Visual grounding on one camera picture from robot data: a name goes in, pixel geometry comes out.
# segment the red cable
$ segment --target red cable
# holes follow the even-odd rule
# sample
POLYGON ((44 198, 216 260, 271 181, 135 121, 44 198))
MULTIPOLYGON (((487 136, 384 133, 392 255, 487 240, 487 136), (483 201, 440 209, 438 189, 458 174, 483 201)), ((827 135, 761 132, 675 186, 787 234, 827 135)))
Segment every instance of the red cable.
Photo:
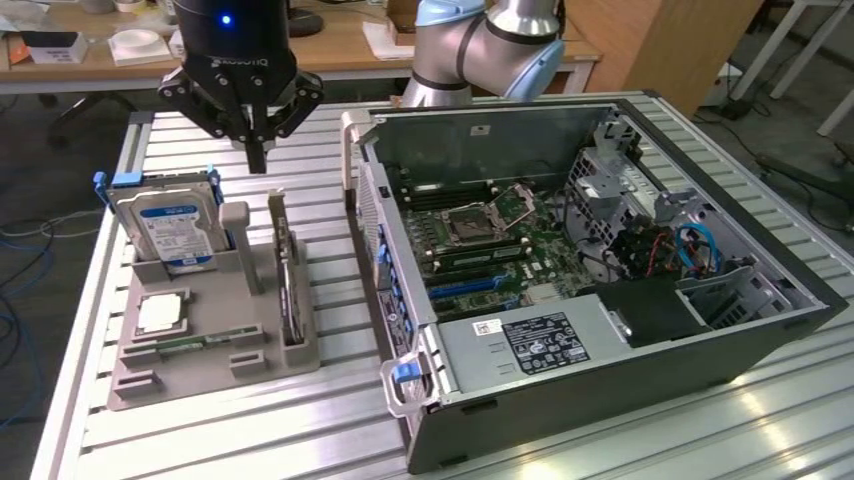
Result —
POLYGON ((666 233, 659 233, 658 237, 655 237, 655 243, 653 243, 653 251, 650 252, 650 266, 646 269, 646 276, 653 275, 653 266, 655 265, 655 252, 658 252, 658 243, 662 241, 662 238, 666 238, 666 233))

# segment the sticker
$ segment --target sticker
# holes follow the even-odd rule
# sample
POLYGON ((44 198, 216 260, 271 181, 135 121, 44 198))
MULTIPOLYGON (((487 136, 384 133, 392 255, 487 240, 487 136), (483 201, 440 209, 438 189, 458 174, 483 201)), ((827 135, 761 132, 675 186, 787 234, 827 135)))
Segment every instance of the sticker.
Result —
POLYGON ((563 313, 508 323, 503 329, 519 367, 528 375, 590 360, 563 313))
POLYGON ((490 125, 475 125, 471 127, 471 136, 480 137, 483 135, 488 135, 491 128, 492 127, 490 125))
POLYGON ((471 257, 471 258, 463 258, 460 260, 454 260, 451 262, 451 265, 454 265, 455 267, 459 265, 468 265, 470 263, 482 263, 482 262, 488 262, 490 260, 492 260, 492 257, 471 257))
POLYGON ((475 335, 490 335, 502 331, 502 319, 494 318, 492 320, 484 320, 483 322, 475 322, 471 324, 475 327, 475 335))
POLYGON ((196 227, 202 218, 195 205, 150 208, 140 211, 143 226, 160 260, 195 265, 214 255, 208 234, 196 227))
POLYGON ((504 257, 512 257, 514 255, 519 255, 520 253, 522 247, 506 248, 504 250, 495 250, 492 258, 499 259, 504 257))

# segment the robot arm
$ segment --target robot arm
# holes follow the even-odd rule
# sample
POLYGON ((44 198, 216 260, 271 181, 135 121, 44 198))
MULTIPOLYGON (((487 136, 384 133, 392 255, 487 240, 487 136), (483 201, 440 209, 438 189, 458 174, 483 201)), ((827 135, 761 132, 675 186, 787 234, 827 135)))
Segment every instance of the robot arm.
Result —
POLYGON ((159 94, 215 138, 246 150, 251 173, 323 101, 320 78, 296 67, 283 0, 175 0, 182 66, 159 94), (283 92, 284 107, 270 112, 283 92))
POLYGON ((530 101, 563 58, 563 0, 422 0, 406 107, 462 105, 471 87, 530 101))

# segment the aluminum extrusion table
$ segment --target aluminum extrusion table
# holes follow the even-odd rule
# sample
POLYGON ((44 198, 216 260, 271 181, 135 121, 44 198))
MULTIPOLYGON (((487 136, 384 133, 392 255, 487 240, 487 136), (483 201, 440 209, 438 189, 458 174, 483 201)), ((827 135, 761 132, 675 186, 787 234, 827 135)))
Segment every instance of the aluminum extrusion table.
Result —
MULTIPOLYGON (((838 293, 854 298, 850 255, 663 101, 622 96, 838 293)), ((287 190, 291 225, 308 242, 323 367, 294 378, 108 411, 132 255, 108 213, 32 478, 411 478, 380 390, 340 191, 342 112, 383 105, 322 106, 291 138, 279 140, 264 176, 250 176, 244 154, 227 140, 210 139, 179 114, 132 119, 119 171, 171 172, 214 164, 226 198, 252 208, 254 242, 271 237, 266 191, 287 190)), ((662 158, 650 154, 643 161, 669 187, 685 182, 662 158)), ((853 371, 849 309, 729 385, 418 478, 846 476, 854 472, 853 371)))

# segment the cable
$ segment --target cable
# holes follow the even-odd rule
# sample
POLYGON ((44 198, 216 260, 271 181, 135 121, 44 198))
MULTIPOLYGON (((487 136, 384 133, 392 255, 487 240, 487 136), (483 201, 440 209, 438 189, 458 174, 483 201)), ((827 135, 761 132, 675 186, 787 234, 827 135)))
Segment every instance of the cable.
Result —
MULTIPOLYGON (((61 217, 56 217, 52 218, 49 220, 47 220, 37 229, 25 231, 25 232, 7 232, 3 228, 0 228, 0 235, 3 235, 4 237, 9 237, 9 238, 15 238, 15 237, 29 237, 32 235, 37 235, 41 234, 41 236, 47 237, 48 236, 48 232, 47 232, 47 226, 48 224, 56 226, 60 223, 68 221, 68 220, 73 220, 75 218, 83 218, 83 217, 88 217, 88 216, 93 216, 93 215, 101 215, 104 213, 104 210, 97 209, 97 210, 81 210, 79 212, 73 212, 69 213, 68 215, 63 215, 61 217)), ((85 235, 91 235, 93 233, 97 233, 100 231, 100 228, 93 228, 92 230, 85 230, 84 232, 76 232, 76 233, 67 233, 67 234, 53 234, 53 238, 76 238, 76 237, 83 237, 85 235)))
POLYGON ((759 96, 759 92, 767 93, 765 91, 765 87, 769 85, 769 83, 771 83, 771 80, 774 80, 774 77, 777 77, 777 74, 779 73, 781 69, 786 66, 786 64, 791 61, 791 59, 795 58, 799 54, 801 54, 801 50, 795 50, 791 53, 791 55, 789 55, 786 57, 786 59, 777 64, 777 67, 774 68, 774 71, 771 72, 771 75, 769 76, 769 78, 766 78, 762 81, 762 83, 759 84, 757 89, 753 91, 753 96, 750 97, 750 103, 751 104, 754 104, 757 102, 757 97, 759 96))
MULTIPOLYGON (((757 159, 758 155, 757 153, 753 151, 753 149, 745 144, 745 141, 742 140, 742 137, 738 136, 738 133, 735 133, 735 131, 722 122, 722 121, 714 121, 714 120, 707 120, 703 117, 701 117, 699 115, 694 115, 701 122, 697 122, 699 124, 707 124, 707 125, 717 125, 719 127, 723 127, 727 132, 730 132, 733 134, 733 136, 735 137, 735 140, 738 141, 738 143, 741 144, 742 148, 745 149, 745 151, 750 154, 750 156, 754 158, 754 160, 757 159)), ((815 216, 815 195, 813 195, 813 190, 810 190, 811 187, 810 185, 805 184, 798 178, 793 177, 791 175, 789 175, 787 173, 783 173, 781 171, 774 170, 775 173, 779 173, 781 175, 783 175, 789 180, 791 180, 794 183, 798 184, 798 186, 803 189, 803 191, 806 192, 806 196, 807 196, 807 204, 806 204, 806 214, 810 217, 810 219, 813 220, 813 222, 815 222, 819 226, 822 226, 823 228, 826 228, 827 230, 831 230, 834 232, 841 232, 841 233, 849 233, 847 228, 845 228, 845 226, 838 227, 835 225, 830 225, 827 223, 825 223, 822 220, 819 220, 819 218, 815 216)), ((847 202, 845 202, 849 208, 849 216, 851 214, 851 205, 847 204, 847 202)))
POLYGON ((845 159, 845 161, 847 163, 850 163, 851 165, 854 165, 854 158, 851 158, 851 156, 849 155, 849 153, 842 149, 842 147, 839 146, 839 144, 837 142, 833 142, 833 146, 837 147, 837 150, 839 150, 839 153, 842 154, 842 158, 845 159))
POLYGON ((679 227, 677 227, 677 231, 674 232, 677 250, 679 251, 679 258, 682 259, 682 262, 685 263, 686 267, 689 267, 689 269, 697 267, 697 265, 694 265, 694 262, 691 261, 691 257, 689 257, 687 253, 685 253, 683 251, 683 247, 686 246, 686 243, 682 240, 682 235, 681 235, 682 230, 694 230, 701 235, 703 235, 703 237, 706 237, 706 241, 709 242, 709 262, 713 263, 714 261, 714 271, 719 272, 722 258, 721 258, 721 251, 715 246, 715 237, 711 234, 711 230, 709 230, 706 226, 699 223, 686 223, 685 225, 681 225, 679 227))
POLYGON ((653 275, 653 267, 655 266, 655 253, 658 253, 658 245, 661 241, 667 238, 666 233, 659 233, 658 237, 655 237, 655 242, 653 242, 653 250, 650 251, 650 266, 646 269, 646 276, 653 275))
POLYGON ((15 107, 16 104, 17 104, 17 95, 15 95, 15 97, 12 97, 12 101, 9 102, 8 105, 0 106, 0 115, 3 115, 5 112, 12 110, 12 108, 15 107))
POLYGON ((28 282, 20 285, 17 288, 13 288, 9 291, 4 292, 7 296, 12 297, 19 293, 21 293, 24 290, 27 290, 28 288, 31 288, 47 276, 48 272, 51 271, 51 268, 53 267, 53 252, 51 252, 49 250, 45 250, 41 247, 28 247, 24 245, 15 245, 3 240, 0 240, 0 245, 3 245, 7 248, 12 248, 15 250, 21 250, 25 252, 39 252, 44 258, 41 270, 39 271, 36 276, 32 279, 29 279, 28 282))
POLYGON ((0 423, 0 432, 9 426, 12 425, 16 420, 19 418, 23 418, 24 415, 29 412, 29 410, 32 409, 32 407, 39 403, 39 401, 43 398, 43 383, 44 383, 44 374, 41 372, 41 365, 39 364, 39 356, 36 354, 36 347, 35 347, 35 342, 32 340, 32 335, 29 334, 29 329, 27 328, 27 325, 24 325, 24 323, 21 322, 20 317, 17 316, 16 312, 15 312, 15 308, 12 308, 12 304, 9 303, 8 299, 0 295, 0 302, 3 302, 7 310, 9 311, 9 314, 0 314, 0 320, 3 320, 4 322, 12 324, 16 326, 16 330, 20 332, 20 337, 23 337, 24 339, 24 346, 27 347, 27 351, 29 353, 29 358, 32 360, 32 365, 33 365, 33 373, 35 373, 35 387, 33 387, 33 391, 29 394, 29 398, 27 399, 27 402, 24 403, 24 405, 21 406, 21 408, 19 408, 17 412, 15 413, 15 415, 12 415, 9 418, 7 418, 3 423, 0 423))
POLYGON ((39 417, 20 416, 20 417, 0 418, 0 423, 9 422, 9 425, 21 425, 24 423, 44 423, 45 420, 47 420, 47 417, 43 417, 43 416, 39 416, 39 417))
MULTIPOLYGON (((7 317, 5 315, 0 314, 0 319, 7 320, 5 317, 7 317)), ((20 332, 17 322, 11 320, 7 320, 7 322, 9 326, 8 335, 15 334, 15 343, 12 344, 12 349, 9 350, 7 357, 3 359, 3 361, 0 361, 0 370, 3 370, 9 365, 9 363, 12 363, 15 354, 17 353, 17 350, 21 347, 21 332, 20 332)))
MULTIPOLYGON (((827 230, 831 230, 834 232, 839 232, 839 233, 850 233, 849 229, 845 228, 845 226, 835 226, 835 225, 830 225, 827 223, 825 223, 822 220, 818 219, 818 217, 815 216, 815 195, 813 195, 813 190, 811 188, 814 188, 811 185, 805 184, 801 180, 798 180, 795 177, 793 177, 791 175, 789 175, 785 172, 777 171, 774 170, 774 173, 779 173, 783 177, 786 177, 789 180, 791 180, 803 190, 803 192, 806 193, 806 214, 809 215, 810 219, 823 228, 826 228, 827 230)), ((851 205, 845 202, 847 209, 849 209, 849 217, 851 216, 851 205)))
POLYGON ((388 20, 388 17, 384 17, 382 15, 376 15, 375 13, 370 13, 370 12, 363 12, 362 10, 356 10, 355 8, 350 8, 347 7, 347 5, 350 3, 356 3, 356 2, 344 2, 343 4, 336 4, 332 3, 330 4, 331 6, 326 7, 323 5, 315 7, 307 7, 312 12, 318 13, 318 12, 347 12, 347 13, 358 13, 359 15, 364 15, 366 17, 371 17, 376 20, 380 20, 383 22, 386 22, 388 20))
POLYGON ((757 153, 753 151, 753 149, 747 146, 747 144, 745 143, 745 141, 742 140, 742 137, 738 136, 738 133, 735 133, 735 130, 733 130, 730 128, 730 126, 723 123, 723 121, 721 120, 707 120, 703 117, 701 117, 699 115, 694 114, 694 116, 701 120, 701 122, 697 122, 698 124, 703 125, 717 125, 721 128, 723 128, 727 132, 730 132, 733 134, 733 137, 735 137, 735 141, 738 142, 738 144, 742 146, 742 148, 745 149, 745 151, 750 154, 750 156, 755 159, 757 158, 757 153))
MULTIPOLYGON (((35 222, 45 223, 44 220, 36 219, 36 220, 21 220, 19 222, 13 222, 12 224, 35 223, 35 222)), ((9 278, 7 278, 3 282, 0 282, 0 292, 3 292, 3 288, 9 283, 12 283, 15 279, 27 272, 27 270, 29 270, 29 268, 36 264, 36 262, 41 259, 41 257, 44 257, 48 254, 48 251, 51 250, 51 245, 53 244, 53 225, 51 225, 49 222, 48 222, 48 228, 49 228, 48 230, 49 236, 48 236, 48 241, 44 244, 44 247, 39 251, 39 254, 33 257, 33 259, 27 263, 27 265, 24 265, 24 267, 9 278)))
MULTIPOLYGON (((607 253, 607 250, 605 250, 602 252, 602 255, 605 256, 606 253, 607 253)), ((609 270, 614 270, 617 273, 623 273, 623 269, 621 267, 618 267, 617 265, 611 265, 609 262, 606 262, 605 260, 598 259, 597 257, 590 255, 589 253, 585 253, 585 252, 579 251, 578 255, 581 257, 585 257, 587 260, 593 260, 599 265, 605 266, 609 270)))

